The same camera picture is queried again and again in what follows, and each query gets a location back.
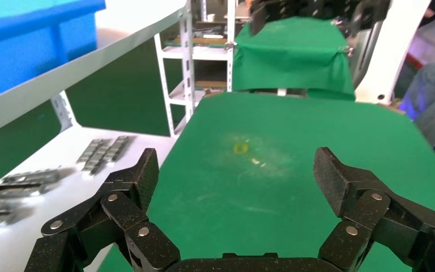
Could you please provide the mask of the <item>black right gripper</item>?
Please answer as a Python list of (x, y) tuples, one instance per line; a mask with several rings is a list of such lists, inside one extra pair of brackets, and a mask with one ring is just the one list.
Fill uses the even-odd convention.
[[(252, 35), (258, 34), (270, 17), (269, 3), (252, 3), (249, 27)], [(310, 17), (323, 20), (337, 17), (350, 19), (353, 15), (352, 1), (277, 1), (271, 5), (271, 20), (291, 17)]]

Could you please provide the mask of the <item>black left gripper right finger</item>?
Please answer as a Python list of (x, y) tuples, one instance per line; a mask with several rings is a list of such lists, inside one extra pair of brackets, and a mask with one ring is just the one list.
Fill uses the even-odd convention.
[(435, 271), (435, 211), (394, 193), (373, 172), (343, 164), (327, 147), (315, 152), (314, 178), (338, 223), (319, 258), (357, 271), (374, 243), (413, 271)]

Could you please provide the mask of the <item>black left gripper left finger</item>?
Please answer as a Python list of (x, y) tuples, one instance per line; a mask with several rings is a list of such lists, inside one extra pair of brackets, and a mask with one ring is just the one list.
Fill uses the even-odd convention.
[(166, 271), (178, 248), (146, 212), (159, 179), (156, 150), (136, 165), (112, 172), (89, 199), (47, 221), (25, 271), (83, 271), (115, 244), (134, 271)]

